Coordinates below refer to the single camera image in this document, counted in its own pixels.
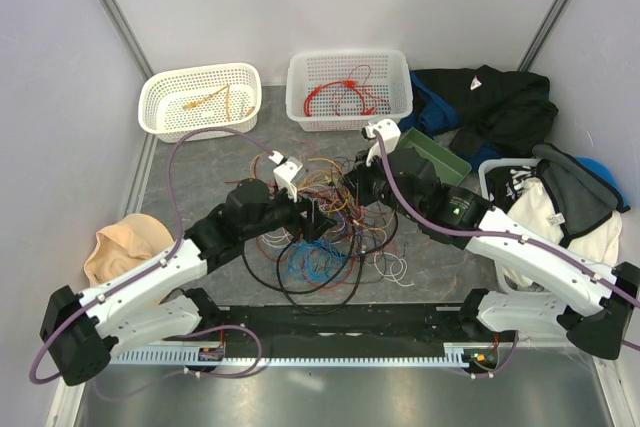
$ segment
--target floor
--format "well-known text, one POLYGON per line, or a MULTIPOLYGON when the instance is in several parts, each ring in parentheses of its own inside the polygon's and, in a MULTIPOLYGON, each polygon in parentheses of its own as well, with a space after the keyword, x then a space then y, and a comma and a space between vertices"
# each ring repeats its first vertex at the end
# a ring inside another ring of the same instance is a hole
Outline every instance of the floor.
MULTIPOLYGON (((266 87, 252 135, 270 147, 302 157, 345 156, 367 148, 358 132, 305 133, 285 114, 285 89, 266 87)), ((166 164, 173 145, 158 142, 142 211, 174 225, 167 200, 166 164)), ((240 139, 191 142, 173 168, 181 219, 188 227, 224 201, 232 184, 249 176, 257 149, 240 139)), ((258 173, 270 178, 263 162, 258 173)), ((463 185, 477 191, 477 178, 463 185)), ((487 259, 432 242, 415 224, 400 220, 396 248, 408 262, 403 288, 393 282, 360 287, 354 303, 459 302, 470 289, 496 289, 487 259)), ((248 243, 253 268, 275 279, 273 264, 248 243)), ((363 279, 377 277, 370 268, 363 279)), ((284 304, 234 261, 192 285, 205 288, 219 305, 284 304)), ((338 287, 305 297, 307 303, 336 303, 350 289, 338 287)), ((123 395, 156 381, 170 367, 111 366, 95 383, 110 395, 123 395)), ((125 401, 99 400, 95 386, 85 390, 77 427, 145 426, 611 426, 589 356, 572 351, 521 348, 508 369, 493 380, 471 381, 459 372, 407 368, 268 368, 241 380, 196 380, 178 376, 125 401)))

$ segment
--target perforated basket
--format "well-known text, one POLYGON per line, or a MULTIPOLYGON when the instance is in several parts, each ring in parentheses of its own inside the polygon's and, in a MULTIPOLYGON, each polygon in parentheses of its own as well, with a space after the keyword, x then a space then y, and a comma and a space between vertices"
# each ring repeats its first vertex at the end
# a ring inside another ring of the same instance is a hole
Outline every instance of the perforated basket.
MULTIPOLYGON (((151 77, 142 87, 138 122, 163 142, 177 142, 203 127, 233 127, 250 131, 258 121, 262 88, 258 71, 234 63, 172 70, 151 77), (219 89, 229 86, 215 95, 219 89)), ((189 140, 231 135, 208 132, 189 140)))
POLYGON ((303 53, 294 56, 289 64, 287 115, 306 131, 360 130, 380 117, 398 121, 411 113, 412 102, 407 59, 397 50, 303 53), (358 93, 336 86, 313 97, 311 116, 307 117, 307 96, 319 85, 340 80, 355 80, 359 87, 364 84, 367 108, 375 107, 375 112, 362 115, 358 93))

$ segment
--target gray cloth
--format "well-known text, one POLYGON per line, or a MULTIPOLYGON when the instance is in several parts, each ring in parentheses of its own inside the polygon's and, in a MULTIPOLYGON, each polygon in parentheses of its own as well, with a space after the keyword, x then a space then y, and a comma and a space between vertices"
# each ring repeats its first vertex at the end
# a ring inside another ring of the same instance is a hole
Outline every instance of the gray cloth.
POLYGON ((563 243, 594 230, 611 217, 613 210, 622 210, 620 194, 570 155, 551 144, 536 145, 533 154, 542 159, 538 177, 556 213, 564 216, 563 243))

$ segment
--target green bin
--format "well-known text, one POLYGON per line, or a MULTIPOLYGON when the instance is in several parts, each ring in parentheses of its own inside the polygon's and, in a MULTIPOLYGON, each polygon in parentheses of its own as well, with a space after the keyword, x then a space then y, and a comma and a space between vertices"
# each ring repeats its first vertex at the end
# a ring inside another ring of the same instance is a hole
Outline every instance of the green bin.
POLYGON ((412 148, 418 151, 420 157, 429 159, 436 168, 440 182, 449 185, 459 185, 469 172, 471 165, 460 157, 431 140, 416 129, 409 130, 400 138, 396 148, 412 148))

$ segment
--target white label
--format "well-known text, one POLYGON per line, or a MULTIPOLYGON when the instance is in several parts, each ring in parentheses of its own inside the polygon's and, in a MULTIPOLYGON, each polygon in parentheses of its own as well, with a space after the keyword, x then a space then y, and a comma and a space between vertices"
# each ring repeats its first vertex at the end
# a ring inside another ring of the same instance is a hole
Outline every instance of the white label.
POLYGON ((481 85, 482 85, 482 82, 478 80, 478 76, 476 75, 471 81, 471 87, 469 87, 469 90, 476 90, 481 85))
POLYGON ((550 215, 547 217, 547 222, 549 222, 551 226, 564 224, 564 215, 562 215, 562 212, 556 215, 550 215))

